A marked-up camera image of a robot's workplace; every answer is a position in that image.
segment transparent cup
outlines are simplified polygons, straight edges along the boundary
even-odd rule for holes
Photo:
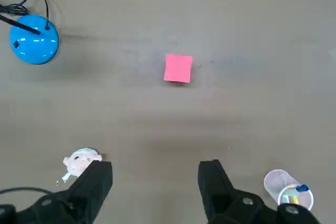
[[[264,179],[264,187],[270,196],[277,202],[278,205],[284,203],[283,195],[290,189],[301,185],[288,172],[284,170],[272,170]],[[299,204],[311,210],[314,204],[314,197],[310,190],[298,194]]]

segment screw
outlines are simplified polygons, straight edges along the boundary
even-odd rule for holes
[[[243,203],[246,205],[253,205],[253,200],[250,198],[243,198]]]
[[[293,207],[293,206],[286,207],[286,211],[293,214],[293,215],[297,215],[299,213],[299,210],[296,207]]]

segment pink block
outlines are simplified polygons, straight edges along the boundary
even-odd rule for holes
[[[185,55],[166,55],[165,81],[190,82],[193,57]]]

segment white crumpled object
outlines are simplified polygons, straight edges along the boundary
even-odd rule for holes
[[[91,148],[79,149],[70,157],[65,157],[63,163],[67,166],[68,172],[62,177],[64,183],[71,175],[79,177],[94,160],[102,161],[102,157]]]

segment blue round object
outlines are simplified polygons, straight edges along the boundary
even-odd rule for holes
[[[49,22],[49,30],[46,30],[47,20],[37,15],[27,15],[17,20],[21,24],[40,31],[39,35],[12,26],[9,32],[9,42],[16,56],[29,64],[43,64],[50,61],[56,54],[59,39],[54,25]]]
[[[298,191],[299,193],[302,193],[304,191],[309,191],[309,188],[307,185],[303,184],[301,186],[297,186],[296,191]]]

